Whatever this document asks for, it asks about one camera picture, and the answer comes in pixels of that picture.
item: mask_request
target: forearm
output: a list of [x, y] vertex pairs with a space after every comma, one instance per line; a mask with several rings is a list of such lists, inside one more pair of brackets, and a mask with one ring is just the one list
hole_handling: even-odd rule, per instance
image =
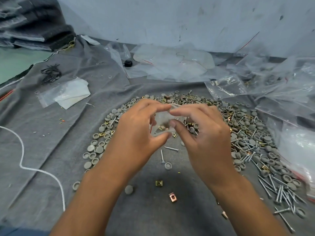
[[[228, 185], [209, 188], [238, 236], [287, 235], [245, 177], [236, 174]], [[266, 225], [272, 232], [266, 231]]]
[[101, 163], [84, 175], [73, 200], [50, 235], [104, 235], [125, 180]]

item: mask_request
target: fingernail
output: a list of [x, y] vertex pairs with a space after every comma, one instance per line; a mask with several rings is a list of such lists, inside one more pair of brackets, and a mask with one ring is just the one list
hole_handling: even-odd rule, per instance
[[171, 120], [169, 122], [169, 125], [174, 128], [174, 127], [176, 127], [176, 122], [174, 120]]

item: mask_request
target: right hand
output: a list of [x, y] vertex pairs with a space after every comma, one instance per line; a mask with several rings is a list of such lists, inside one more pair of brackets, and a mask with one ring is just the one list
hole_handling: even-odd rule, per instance
[[230, 127], [217, 107], [206, 104], [186, 104], [170, 111], [173, 116], [190, 117], [199, 125], [199, 135], [192, 135], [183, 123], [171, 120], [184, 142], [190, 163], [201, 180], [210, 188], [231, 184], [238, 178], [231, 159]]

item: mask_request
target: gray felt cloth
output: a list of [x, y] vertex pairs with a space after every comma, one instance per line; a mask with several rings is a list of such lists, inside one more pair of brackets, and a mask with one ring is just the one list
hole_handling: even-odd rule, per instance
[[[40, 70], [46, 68], [47, 64], [60, 64], [63, 75], [55, 83], [42, 86], [44, 76]], [[62, 109], [57, 103], [42, 108], [35, 91], [43, 92], [76, 76], [89, 83], [91, 95], [88, 98], [68, 110]], [[93, 133], [98, 132], [98, 127], [113, 108], [119, 108], [136, 96], [161, 95], [175, 90], [180, 93], [192, 90], [200, 97], [210, 98], [204, 83], [154, 82], [131, 85], [122, 69], [102, 46], [90, 46], [81, 38], [77, 39], [72, 50], [61, 51], [46, 63], [36, 64], [14, 87], [14, 92], [0, 102], [0, 125], [16, 131], [24, 141], [23, 166], [41, 168], [61, 181], [66, 205], [74, 195], [72, 184], [81, 180], [84, 174], [86, 160], [82, 155], [87, 151]], [[130, 181], [135, 187], [134, 193], [126, 195], [122, 192], [120, 195], [106, 234], [235, 235], [230, 222], [221, 216], [223, 210], [216, 204], [214, 196], [193, 171], [180, 138], [171, 138], [166, 146], [179, 148], [178, 153], [163, 148], [164, 159], [172, 163], [172, 170], [165, 170], [159, 150], [155, 152]], [[20, 143], [5, 130], [0, 130], [0, 150], [0, 224], [50, 230], [62, 214], [61, 191], [57, 182], [48, 175], [20, 169]], [[272, 209], [273, 203], [267, 201], [257, 181], [257, 169], [249, 166], [244, 175]], [[8, 209], [12, 199], [31, 178], [15, 204]], [[163, 180], [163, 187], [156, 187], [156, 180]], [[171, 192], [178, 199], [175, 203], [168, 196]], [[310, 225], [314, 207], [309, 207], [312, 209], [307, 209], [309, 216], [306, 220], [286, 215], [298, 235], [313, 235], [315, 232], [314, 226]]]

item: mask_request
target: white wall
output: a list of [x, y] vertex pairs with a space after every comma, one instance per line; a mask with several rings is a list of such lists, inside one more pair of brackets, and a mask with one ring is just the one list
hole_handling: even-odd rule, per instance
[[77, 34], [234, 52], [259, 31], [270, 55], [315, 55], [315, 0], [59, 0]]

